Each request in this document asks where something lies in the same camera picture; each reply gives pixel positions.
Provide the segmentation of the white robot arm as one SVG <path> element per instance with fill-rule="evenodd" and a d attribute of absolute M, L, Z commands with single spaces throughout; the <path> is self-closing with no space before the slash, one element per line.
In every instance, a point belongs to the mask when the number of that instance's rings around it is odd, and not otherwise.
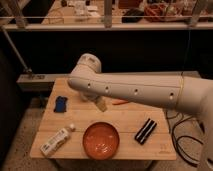
<path fill-rule="evenodd" d="M 92 100 L 105 96 L 194 115 L 204 126 L 197 171 L 213 171 L 213 80 L 157 72 L 102 73 L 101 61 L 85 53 L 67 82 Z"/>

